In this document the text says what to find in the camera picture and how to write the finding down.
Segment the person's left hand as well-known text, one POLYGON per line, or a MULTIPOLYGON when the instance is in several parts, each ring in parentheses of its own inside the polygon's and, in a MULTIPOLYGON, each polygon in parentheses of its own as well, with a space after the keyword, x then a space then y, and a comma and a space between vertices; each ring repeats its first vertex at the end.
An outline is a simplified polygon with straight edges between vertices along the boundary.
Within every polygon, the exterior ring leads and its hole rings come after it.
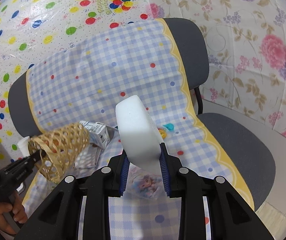
POLYGON ((14 214, 13 220, 15 222, 18 222, 19 224, 26 223, 28 217, 25 212, 25 208, 22 204, 22 200, 20 196, 18 195, 18 192, 14 192, 14 203, 0 203, 0 231, 7 234, 7 235, 15 235, 16 232, 14 229, 10 226, 10 224, 7 222, 7 220, 4 217, 4 214, 10 213, 14 214))

